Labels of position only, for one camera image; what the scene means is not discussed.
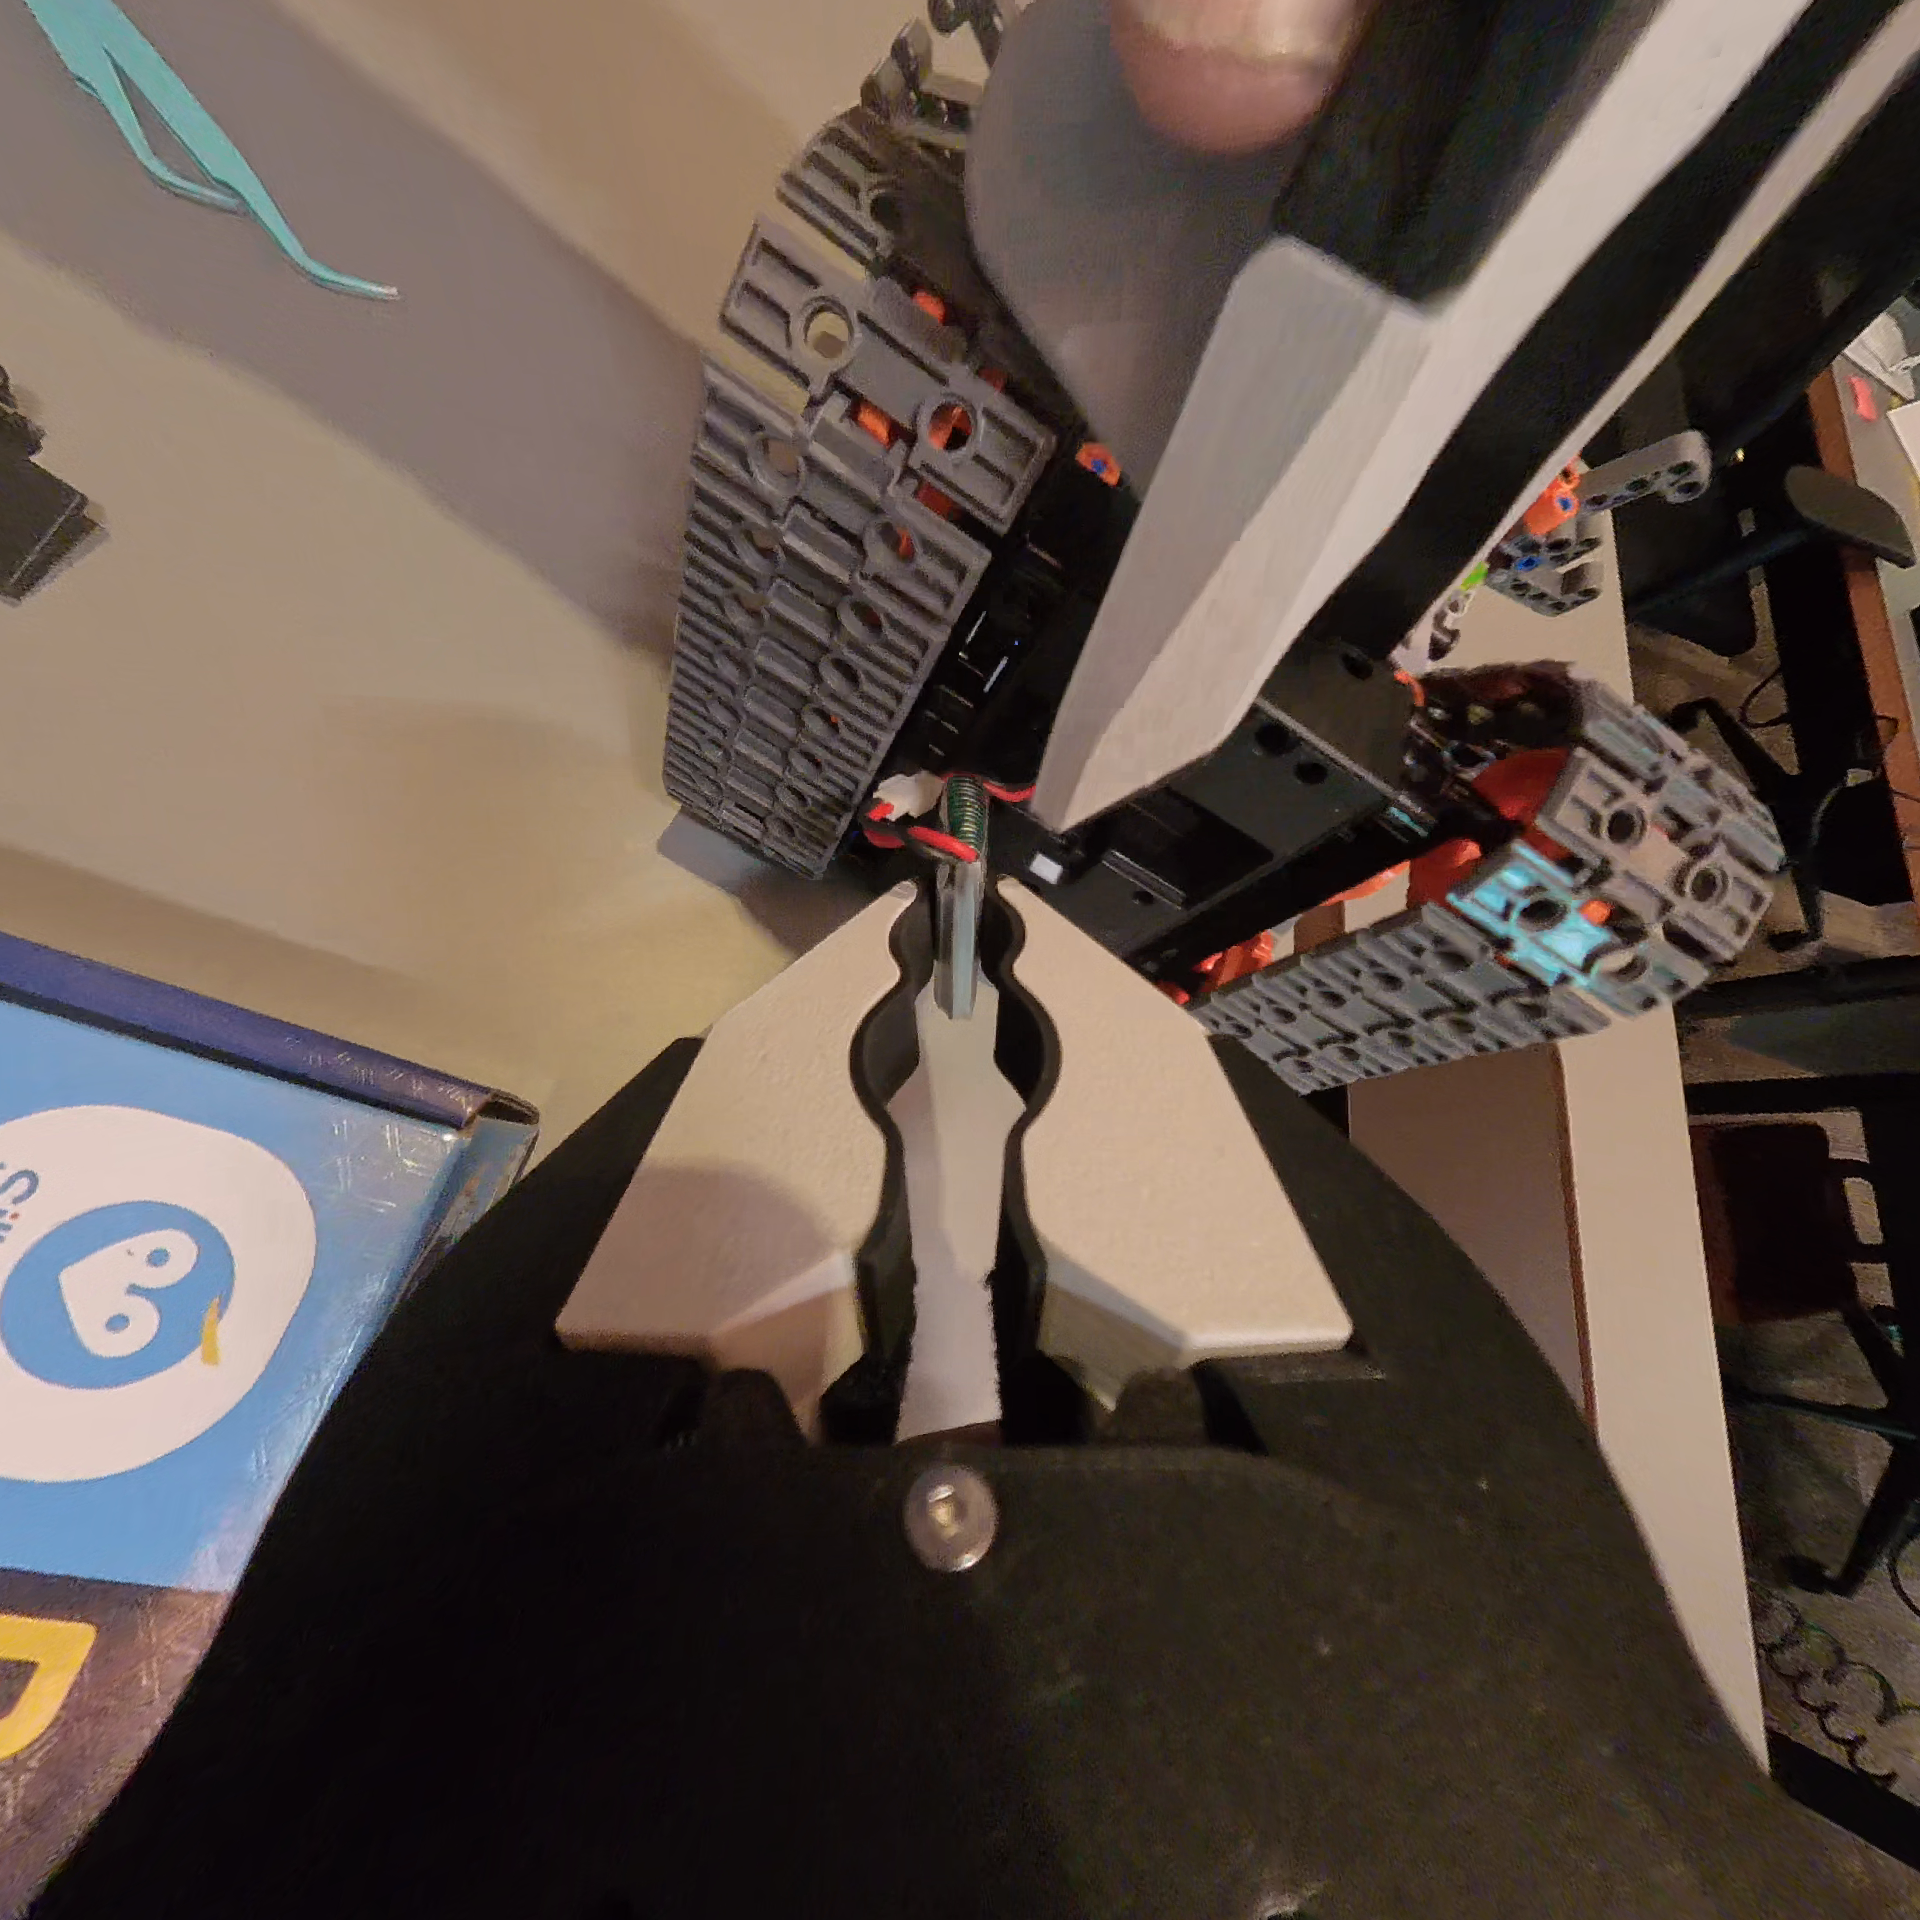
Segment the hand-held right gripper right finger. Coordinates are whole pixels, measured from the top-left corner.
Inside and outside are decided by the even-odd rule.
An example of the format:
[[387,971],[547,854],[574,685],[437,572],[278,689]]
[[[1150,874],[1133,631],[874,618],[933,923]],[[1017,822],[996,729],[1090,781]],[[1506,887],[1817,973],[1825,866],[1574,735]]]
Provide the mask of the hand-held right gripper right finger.
[[1020,881],[993,887],[1017,1092],[993,1262],[1000,1434],[1074,1444],[1148,1375],[1341,1353],[1354,1319],[1208,1030]]

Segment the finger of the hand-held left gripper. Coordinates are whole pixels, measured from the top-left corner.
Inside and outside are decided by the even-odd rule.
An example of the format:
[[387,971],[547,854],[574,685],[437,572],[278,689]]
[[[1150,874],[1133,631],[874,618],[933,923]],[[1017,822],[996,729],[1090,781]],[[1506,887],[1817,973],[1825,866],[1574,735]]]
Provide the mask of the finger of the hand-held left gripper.
[[1305,631],[1388,655],[1916,65],[1916,5],[1371,34],[1305,162]]
[[1006,33],[966,157],[979,261],[1139,516],[1033,807],[1094,819],[1208,757],[1273,660],[1424,346],[1653,5],[1371,5],[1313,121],[1224,157],[1152,130],[1108,5]]

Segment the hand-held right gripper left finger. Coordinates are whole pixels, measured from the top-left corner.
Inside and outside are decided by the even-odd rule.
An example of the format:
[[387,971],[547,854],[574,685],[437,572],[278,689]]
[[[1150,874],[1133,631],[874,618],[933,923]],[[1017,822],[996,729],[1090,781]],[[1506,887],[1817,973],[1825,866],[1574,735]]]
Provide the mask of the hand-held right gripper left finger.
[[574,1351],[766,1373],[806,1436],[891,1444],[916,1331],[905,1143],[931,906],[905,881],[691,1057],[557,1319]]

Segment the small battery with red wires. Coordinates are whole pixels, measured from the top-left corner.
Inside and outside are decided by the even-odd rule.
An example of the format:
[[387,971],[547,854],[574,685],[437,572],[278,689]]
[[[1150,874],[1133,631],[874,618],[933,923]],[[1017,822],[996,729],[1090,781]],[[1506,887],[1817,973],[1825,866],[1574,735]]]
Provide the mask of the small battery with red wires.
[[940,1010],[954,1021],[971,1019],[977,1010],[993,805],[1022,805],[1033,794],[1032,781],[912,770],[880,780],[857,815],[862,835],[876,847],[907,847],[933,859],[933,990]]

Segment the orange grey tracked brick robot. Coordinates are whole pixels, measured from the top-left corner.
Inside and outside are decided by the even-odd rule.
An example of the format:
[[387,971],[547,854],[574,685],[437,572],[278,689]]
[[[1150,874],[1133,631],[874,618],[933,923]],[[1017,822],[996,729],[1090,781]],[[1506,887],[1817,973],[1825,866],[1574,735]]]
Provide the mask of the orange grey tracked brick robot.
[[1577,1039],[1704,987],[1787,850],[1737,774],[1562,662],[1450,668],[1483,588],[1597,594],[1602,516],[1688,500],[1699,435],[1573,458],[1371,659],[1299,641],[1229,742],[1100,822],[1032,814],[1051,721],[1139,494],[962,235],[1002,5],[925,5],[777,182],[721,329],[796,391],[705,358],[664,785],[816,878],[838,858],[940,900],[1020,871],[1209,1036],[1326,1094]]

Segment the white desk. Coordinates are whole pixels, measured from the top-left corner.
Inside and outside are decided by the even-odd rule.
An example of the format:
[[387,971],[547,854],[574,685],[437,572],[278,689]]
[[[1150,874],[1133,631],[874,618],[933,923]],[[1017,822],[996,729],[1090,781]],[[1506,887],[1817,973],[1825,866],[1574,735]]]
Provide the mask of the white desk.
[[5,606],[5,927],[531,1098],[864,898],[664,794],[702,349],[921,5],[126,5],[325,262],[5,5],[5,370],[102,530]]

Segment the person's left hand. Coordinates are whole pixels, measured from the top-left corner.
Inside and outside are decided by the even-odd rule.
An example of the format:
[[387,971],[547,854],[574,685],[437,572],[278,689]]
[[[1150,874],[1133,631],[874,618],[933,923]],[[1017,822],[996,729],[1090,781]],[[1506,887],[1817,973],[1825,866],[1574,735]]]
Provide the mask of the person's left hand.
[[1322,110],[1371,2],[1112,2],[1140,117],[1200,154],[1254,154]]

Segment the blue robot kit box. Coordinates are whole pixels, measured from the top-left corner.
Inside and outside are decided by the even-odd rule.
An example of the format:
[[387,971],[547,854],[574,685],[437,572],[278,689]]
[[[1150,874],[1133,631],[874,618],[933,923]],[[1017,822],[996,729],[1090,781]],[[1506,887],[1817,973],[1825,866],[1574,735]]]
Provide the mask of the blue robot kit box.
[[512,1092],[5,934],[5,1916],[142,1762],[352,1370],[537,1131]]

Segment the black brick cover piece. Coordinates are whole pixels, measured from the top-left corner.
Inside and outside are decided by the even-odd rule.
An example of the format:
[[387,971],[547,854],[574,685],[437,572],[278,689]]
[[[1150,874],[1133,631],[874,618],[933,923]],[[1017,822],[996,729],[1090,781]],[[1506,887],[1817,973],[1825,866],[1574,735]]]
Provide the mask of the black brick cover piece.
[[44,443],[3,369],[3,601],[13,607],[105,539],[93,502],[41,461]]

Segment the teal tweezers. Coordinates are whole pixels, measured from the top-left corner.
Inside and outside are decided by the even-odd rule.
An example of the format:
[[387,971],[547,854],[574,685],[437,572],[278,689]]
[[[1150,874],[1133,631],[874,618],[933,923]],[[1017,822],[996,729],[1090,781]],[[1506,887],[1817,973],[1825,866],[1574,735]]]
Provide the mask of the teal tweezers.
[[401,299],[401,289],[334,270],[309,251],[219,118],[128,12],[115,2],[26,2],[22,10],[155,185],[249,221],[318,289],[377,305]]

